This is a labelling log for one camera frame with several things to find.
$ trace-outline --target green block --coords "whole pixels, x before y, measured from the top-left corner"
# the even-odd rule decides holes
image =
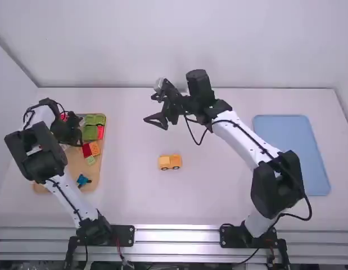
[[[88,156],[88,157],[86,158],[86,162],[88,163],[89,166],[94,165],[95,162],[96,162],[95,157],[93,157],[93,156]]]
[[[86,125],[83,128],[83,141],[97,140],[97,126]]]
[[[105,125],[106,117],[103,114],[95,115],[95,123],[96,125]]]
[[[94,114],[87,114],[85,116],[85,122],[86,122],[86,125],[96,125],[95,115]]]

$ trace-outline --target red block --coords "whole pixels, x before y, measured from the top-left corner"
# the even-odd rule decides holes
[[[102,140],[104,137],[104,126],[98,125],[97,126],[97,138],[98,140]]]
[[[83,155],[84,155],[84,158],[86,159],[88,156],[91,156],[92,153],[91,153],[91,149],[90,149],[90,145],[88,143],[84,143],[83,146],[82,146],[82,149],[83,149]]]

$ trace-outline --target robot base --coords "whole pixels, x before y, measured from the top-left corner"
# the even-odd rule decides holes
[[[113,237],[106,243],[93,245],[87,243],[88,246],[117,246],[117,240],[120,247],[131,247],[134,245],[135,227],[132,225],[110,225]],[[84,246],[85,243],[78,241],[78,246]]]
[[[245,226],[223,224],[220,226],[220,246],[224,249],[269,249],[278,246],[276,229],[271,228],[258,238],[254,238]]]

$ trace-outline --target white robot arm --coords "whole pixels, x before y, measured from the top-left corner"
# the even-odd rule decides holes
[[[249,241],[257,239],[281,216],[294,216],[283,212],[302,198],[308,203],[309,217],[294,217],[310,219],[311,207],[305,195],[297,155],[292,151],[282,153],[265,142],[240,120],[230,105],[216,99],[205,70],[192,70],[186,74],[186,79],[188,96],[181,95],[167,79],[159,79],[151,99],[164,102],[162,111],[144,118],[144,121],[167,130],[168,122],[175,125],[178,117],[183,115],[187,125],[190,120],[206,126],[243,158],[253,171],[251,199],[255,205],[241,225],[243,234],[246,234],[244,238]],[[194,115],[197,120],[187,119],[187,115]]]
[[[50,129],[58,118],[58,115],[54,114],[49,105],[31,108],[30,111],[30,116],[27,115],[24,119],[22,130],[30,129],[33,125],[40,122],[44,122]],[[40,147],[38,145],[34,146],[33,149],[28,152],[28,158],[39,151],[42,151]],[[86,201],[82,192],[71,178],[67,167],[65,167],[62,176],[55,175],[51,177],[49,180],[46,180],[43,186],[58,198],[62,206],[71,215],[76,228],[80,228],[80,220],[89,219],[94,221],[98,219],[97,209]]]
[[[62,147],[82,146],[79,129],[81,118],[69,111],[64,112],[68,117],[63,121],[57,105],[56,101],[49,98],[40,100],[39,104],[28,108],[24,114],[23,129],[8,134],[4,140],[22,175],[53,193],[74,220],[76,236],[69,240],[64,264],[67,270],[71,268],[73,253],[79,243],[85,246],[117,246],[122,241],[117,231],[120,226],[110,225],[86,201],[67,171],[67,157]],[[122,227],[134,231],[133,226]]]

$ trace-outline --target white table surface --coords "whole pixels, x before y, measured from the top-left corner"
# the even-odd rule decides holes
[[[46,88],[37,101],[50,97],[66,110],[107,116],[101,179],[86,198],[111,223],[222,224],[246,218],[252,174],[219,137],[208,133],[198,147],[182,118],[164,131],[143,122],[161,110],[148,88]],[[331,183],[328,196],[310,197],[310,222],[282,219],[277,227],[348,230],[348,124],[331,89],[216,89],[252,126],[257,114],[303,114],[313,127]],[[204,127],[192,124],[197,138]],[[180,170],[157,168],[161,154],[179,153]],[[73,226],[52,195],[37,195],[16,164],[0,186],[0,226]],[[300,201],[291,213],[307,215]]]

